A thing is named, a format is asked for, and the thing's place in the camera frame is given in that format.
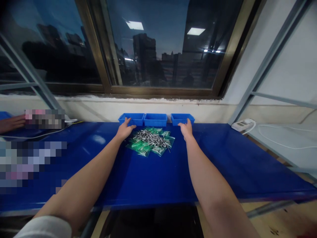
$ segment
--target blue plastic bin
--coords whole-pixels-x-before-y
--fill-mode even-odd
[[[172,113],[171,114],[173,126],[177,126],[178,123],[187,123],[187,118],[190,119],[191,123],[194,124],[195,118],[186,113]]]
[[[128,126],[136,125],[136,126],[143,126],[143,121],[145,114],[144,113],[124,113],[119,117],[120,125],[124,123],[125,118],[130,118],[131,121],[129,122]]]
[[[167,115],[158,113],[147,113],[144,118],[145,126],[166,127]]]

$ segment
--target blue tabletop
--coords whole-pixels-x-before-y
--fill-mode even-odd
[[[40,166],[34,179],[16,188],[14,194],[1,195],[0,212],[41,208],[62,180],[69,179],[102,150],[118,127],[119,123],[86,122],[47,136],[42,141],[65,141],[67,149],[60,157],[51,157],[49,164]],[[171,153],[166,151],[162,157],[152,152],[149,157],[142,157],[125,147],[128,140],[122,143],[96,206],[120,209],[198,201],[180,128],[167,124],[164,130],[171,131],[176,140]],[[313,185],[228,124],[195,123],[193,135],[241,202],[307,199],[317,195]]]

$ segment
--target hand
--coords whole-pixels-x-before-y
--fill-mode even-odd
[[[124,123],[119,126],[116,137],[122,141],[124,141],[131,134],[132,130],[136,128],[136,125],[132,125],[128,127],[128,124],[130,121],[131,121],[131,118],[129,119],[125,118]]]
[[[25,126],[25,115],[0,120],[0,135]]]
[[[187,123],[179,123],[178,126],[181,127],[181,132],[184,136],[184,140],[187,142],[188,139],[193,138],[193,129],[192,129],[192,123],[187,118]]]

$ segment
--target white wall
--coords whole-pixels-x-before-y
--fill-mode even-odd
[[[295,0],[267,0],[250,41],[223,100],[167,100],[167,99],[112,99],[98,97],[61,98],[58,101],[71,118],[86,121],[117,121],[124,112],[145,113],[191,113],[196,122],[226,123],[239,103],[256,70],[265,57],[280,30]],[[270,71],[261,91],[310,101],[316,98],[315,80],[317,47],[316,3],[304,17],[290,39],[277,63]],[[0,96],[0,110],[13,115],[22,114],[24,109],[46,108],[43,102],[32,96]],[[251,117],[266,123],[297,123],[311,109],[285,106],[273,100],[256,98],[243,117]]]

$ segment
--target sky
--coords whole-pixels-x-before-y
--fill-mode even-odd
[[[146,33],[156,40],[157,58],[172,51],[181,53],[188,4],[189,0],[107,0],[115,43],[133,58],[132,37]],[[21,27],[39,33],[37,24],[53,25],[66,43],[66,33],[76,33],[85,40],[74,0],[14,0],[9,11]],[[126,21],[142,22],[144,30],[132,30]]]
[[[66,43],[66,33],[76,33],[85,40],[81,31],[83,24],[74,0],[14,0],[10,2],[9,12],[19,26],[39,34],[37,24],[53,25]]]
[[[132,37],[146,33],[156,40],[157,58],[182,52],[189,0],[107,0],[112,32],[119,49],[133,57]],[[126,21],[142,22],[133,30]]]

